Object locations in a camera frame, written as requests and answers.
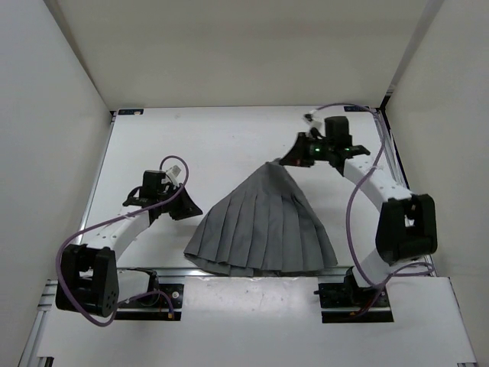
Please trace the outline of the grey pleated skirt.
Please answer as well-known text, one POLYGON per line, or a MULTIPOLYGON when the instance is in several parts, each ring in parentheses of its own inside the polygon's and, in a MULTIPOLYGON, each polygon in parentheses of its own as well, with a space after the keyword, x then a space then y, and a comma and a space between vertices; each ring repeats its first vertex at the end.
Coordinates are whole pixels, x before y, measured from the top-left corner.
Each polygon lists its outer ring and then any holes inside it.
POLYGON ((276 161, 207 212, 184 255, 203 271, 233 277, 308 274, 338 264, 321 220, 276 161))

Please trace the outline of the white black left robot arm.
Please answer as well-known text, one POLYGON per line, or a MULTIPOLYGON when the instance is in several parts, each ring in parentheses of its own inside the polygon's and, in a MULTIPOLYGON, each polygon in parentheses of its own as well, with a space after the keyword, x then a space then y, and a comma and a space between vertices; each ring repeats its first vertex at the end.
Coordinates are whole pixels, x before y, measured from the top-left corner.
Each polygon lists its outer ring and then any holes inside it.
POLYGON ((178 181, 179 174, 176 165, 166 171, 145 171, 142 184, 128 194, 115 219, 95 225, 97 233, 88 242, 63 245, 57 259, 58 308, 106 326, 122 304, 149 307, 163 302, 173 307, 160 290, 156 271, 141 267, 120 271, 117 262, 160 216, 180 221, 202 215, 185 184, 178 181))

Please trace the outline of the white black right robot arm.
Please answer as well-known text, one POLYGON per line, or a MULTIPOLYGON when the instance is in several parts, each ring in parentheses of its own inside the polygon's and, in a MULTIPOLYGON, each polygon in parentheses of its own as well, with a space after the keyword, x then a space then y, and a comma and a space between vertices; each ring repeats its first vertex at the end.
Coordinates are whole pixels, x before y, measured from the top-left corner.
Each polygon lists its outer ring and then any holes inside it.
POLYGON ((438 247, 433 198, 414 194, 385 173, 377 164, 379 157, 372 157, 366 147, 353 143, 346 117, 333 116, 319 122, 309 113, 303 118, 309 130, 297 135, 280 164, 312 167, 318 161, 327 162, 355 185, 353 194, 362 192, 379 212, 375 248, 364 260, 355 253, 351 219, 345 219, 354 262, 345 277, 345 300, 359 306, 371 296, 371 290, 384 287, 393 277, 431 274, 433 266, 423 257, 438 247))

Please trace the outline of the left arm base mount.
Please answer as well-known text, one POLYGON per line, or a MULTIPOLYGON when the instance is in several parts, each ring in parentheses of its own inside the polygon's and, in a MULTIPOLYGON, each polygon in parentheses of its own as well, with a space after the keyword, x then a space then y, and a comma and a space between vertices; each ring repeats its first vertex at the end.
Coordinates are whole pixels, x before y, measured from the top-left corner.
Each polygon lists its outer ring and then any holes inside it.
POLYGON ((120 308, 167 310, 169 300, 174 310, 183 306, 184 284, 168 283, 153 269, 119 270, 118 288, 120 308))

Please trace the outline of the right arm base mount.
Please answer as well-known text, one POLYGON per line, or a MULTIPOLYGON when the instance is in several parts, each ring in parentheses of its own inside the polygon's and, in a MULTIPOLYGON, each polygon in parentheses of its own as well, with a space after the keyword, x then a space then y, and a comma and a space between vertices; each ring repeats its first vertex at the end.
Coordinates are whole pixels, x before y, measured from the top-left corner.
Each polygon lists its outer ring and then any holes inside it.
POLYGON ((322 323, 392 323, 393 314, 385 287, 359 287, 351 269, 342 283, 319 282, 322 323))

